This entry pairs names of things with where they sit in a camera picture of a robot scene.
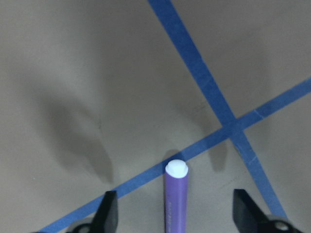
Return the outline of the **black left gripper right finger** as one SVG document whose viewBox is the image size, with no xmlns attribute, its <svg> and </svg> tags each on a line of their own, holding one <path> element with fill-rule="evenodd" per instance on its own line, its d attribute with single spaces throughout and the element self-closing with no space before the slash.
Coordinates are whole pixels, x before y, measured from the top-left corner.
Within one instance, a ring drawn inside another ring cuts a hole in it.
<svg viewBox="0 0 311 233">
<path fill-rule="evenodd" d="M 269 221 L 266 214 L 244 189 L 233 191 L 232 217 L 240 233 L 259 233 Z"/>
</svg>

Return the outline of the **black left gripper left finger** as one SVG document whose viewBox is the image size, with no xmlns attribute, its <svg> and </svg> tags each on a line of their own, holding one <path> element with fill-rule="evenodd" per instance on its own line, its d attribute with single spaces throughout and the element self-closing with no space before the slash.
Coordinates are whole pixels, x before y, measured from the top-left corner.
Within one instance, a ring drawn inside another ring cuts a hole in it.
<svg viewBox="0 0 311 233">
<path fill-rule="evenodd" d="M 90 233 L 115 233 L 118 226 L 117 191 L 107 191 L 91 222 Z"/>
</svg>

